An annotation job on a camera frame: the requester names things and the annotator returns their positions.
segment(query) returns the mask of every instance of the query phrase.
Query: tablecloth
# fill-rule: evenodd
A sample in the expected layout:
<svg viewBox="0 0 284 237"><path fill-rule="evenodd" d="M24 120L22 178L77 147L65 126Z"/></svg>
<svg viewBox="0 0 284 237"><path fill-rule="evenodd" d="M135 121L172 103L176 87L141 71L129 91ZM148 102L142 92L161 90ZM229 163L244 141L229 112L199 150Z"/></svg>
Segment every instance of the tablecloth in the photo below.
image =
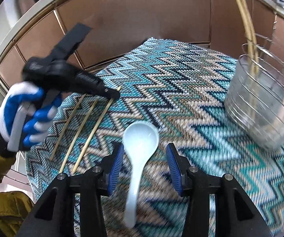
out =
<svg viewBox="0 0 284 237"><path fill-rule="evenodd" d="M267 152L259 148L227 116L223 101L235 71L236 59L193 44L150 38L97 73L111 88L122 86L84 156L78 173L112 152L124 129L147 120L160 133L160 145L147 163L138 198L137 224L126 229L123 212L131 166L125 156L114 194L102 198L108 236L181 236L187 198L174 191L165 157L173 142L179 153L207 174L232 174L245 189L273 234L284 222L284 146ZM95 97L87 96L71 120L53 161L52 149L79 100L70 95L59 108L46 140L26 153L26 169L38 199L58 174L65 153ZM83 128L64 172L72 167L99 115L107 104L100 98ZM210 199L210 231L215 231L215 208ZM79 234L79 210L75 208L75 232Z"/></svg>

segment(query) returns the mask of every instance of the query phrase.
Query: blue and white glove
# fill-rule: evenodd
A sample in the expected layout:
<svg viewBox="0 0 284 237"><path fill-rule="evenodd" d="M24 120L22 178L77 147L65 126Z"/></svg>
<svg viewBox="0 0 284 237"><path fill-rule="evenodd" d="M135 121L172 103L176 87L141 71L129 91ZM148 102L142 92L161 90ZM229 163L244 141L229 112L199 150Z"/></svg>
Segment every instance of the blue and white glove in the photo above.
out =
<svg viewBox="0 0 284 237"><path fill-rule="evenodd" d="M0 134L7 143L18 106L25 101L38 101L43 97L43 94L42 88L30 82L17 83L9 89L0 107ZM23 126L23 132L28 134L23 140L24 146L31 147L44 141L61 103L62 96L59 94L51 105L42 109L36 111L34 106L29 107L28 115L33 118Z"/></svg>

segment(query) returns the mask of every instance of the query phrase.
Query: screw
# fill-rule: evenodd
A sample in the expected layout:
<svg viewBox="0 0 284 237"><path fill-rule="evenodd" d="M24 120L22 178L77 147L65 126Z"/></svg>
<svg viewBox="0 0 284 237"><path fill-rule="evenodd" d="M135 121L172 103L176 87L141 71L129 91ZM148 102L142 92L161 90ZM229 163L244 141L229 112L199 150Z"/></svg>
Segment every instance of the screw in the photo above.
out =
<svg viewBox="0 0 284 237"><path fill-rule="evenodd" d="M59 179L59 180L62 180L62 179L64 179L65 177L66 177L66 174L65 174L65 173L59 173L56 178Z"/></svg>
<svg viewBox="0 0 284 237"><path fill-rule="evenodd" d="M191 167L189 167L189 170L190 170L190 172L195 173L195 172L199 171L199 168L197 168L196 166L191 166Z"/></svg>
<svg viewBox="0 0 284 237"><path fill-rule="evenodd" d="M228 180L228 181L231 181L233 180L233 176L231 174L225 174L225 179Z"/></svg>
<svg viewBox="0 0 284 237"><path fill-rule="evenodd" d="M93 167L93 171L94 171L95 173L100 172L100 170L101 170L101 167L100 167L100 166L94 166L94 167Z"/></svg>

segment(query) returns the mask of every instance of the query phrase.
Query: spoon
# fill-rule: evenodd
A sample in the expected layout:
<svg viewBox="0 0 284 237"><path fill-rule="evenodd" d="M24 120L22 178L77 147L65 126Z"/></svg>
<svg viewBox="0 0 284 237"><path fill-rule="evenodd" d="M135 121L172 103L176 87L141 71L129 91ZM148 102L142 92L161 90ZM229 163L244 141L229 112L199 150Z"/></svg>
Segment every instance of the spoon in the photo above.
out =
<svg viewBox="0 0 284 237"><path fill-rule="evenodd" d="M159 143L158 131L151 123L136 121L124 131L122 143L132 165L124 223L126 227L133 228L136 222L137 199L143 168L157 149Z"/></svg>

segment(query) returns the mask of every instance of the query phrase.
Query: zigzag patterned tablecloth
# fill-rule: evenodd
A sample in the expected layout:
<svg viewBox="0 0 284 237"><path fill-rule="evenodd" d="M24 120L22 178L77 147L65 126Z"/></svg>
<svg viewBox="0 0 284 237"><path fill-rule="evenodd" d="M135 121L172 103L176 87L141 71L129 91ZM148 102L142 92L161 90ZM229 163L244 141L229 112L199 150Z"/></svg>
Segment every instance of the zigzag patterned tablecloth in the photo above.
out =
<svg viewBox="0 0 284 237"><path fill-rule="evenodd" d="M94 166L121 141L124 129L136 120L158 127L160 145L146 165L141 181L137 224L126 229L122 223L130 181L130 163L125 157L118 186L103 198L108 236L181 236L187 199L172 187L165 147L174 142L192 165L207 174L232 174L245 189L273 234L284 222L284 146L276 151L260 149L226 116L223 100L235 71L236 60L220 52L172 40L149 39L97 75L108 87L122 86L121 98L108 110L92 139L78 172ZM69 96L59 108L50 135L26 153L26 169L38 199L58 174L65 153L94 97L86 97L71 120L53 161L52 149L79 100ZM65 171L72 167L107 101L101 98L76 141ZM215 230L215 208L210 202L210 231ZM79 211L75 208L79 234Z"/></svg>

